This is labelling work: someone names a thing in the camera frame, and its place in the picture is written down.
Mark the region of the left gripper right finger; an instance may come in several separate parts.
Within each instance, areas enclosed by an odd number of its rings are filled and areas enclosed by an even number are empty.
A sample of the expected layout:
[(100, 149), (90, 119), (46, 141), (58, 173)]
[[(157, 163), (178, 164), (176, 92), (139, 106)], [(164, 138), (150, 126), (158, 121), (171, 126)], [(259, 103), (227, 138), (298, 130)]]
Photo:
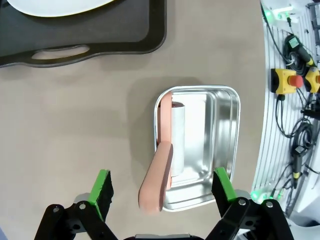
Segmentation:
[(279, 202), (273, 198), (256, 203), (237, 196), (223, 167), (213, 172), (211, 192), (221, 219), (207, 240), (233, 240), (240, 229), (248, 230), (255, 240), (293, 240), (289, 224)]

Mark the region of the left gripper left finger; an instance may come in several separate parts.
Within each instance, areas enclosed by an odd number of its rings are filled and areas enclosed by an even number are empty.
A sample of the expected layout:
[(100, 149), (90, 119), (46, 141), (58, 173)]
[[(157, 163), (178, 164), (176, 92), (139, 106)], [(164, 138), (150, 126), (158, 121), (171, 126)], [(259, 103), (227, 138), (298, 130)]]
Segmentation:
[(37, 229), (36, 240), (73, 240), (79, 233), (87, 233), (92, 240), (116, 240), (106, 224), (114, 190), (111, 172), (99, 171), (87, 200), (64, 208), (49, 205)]

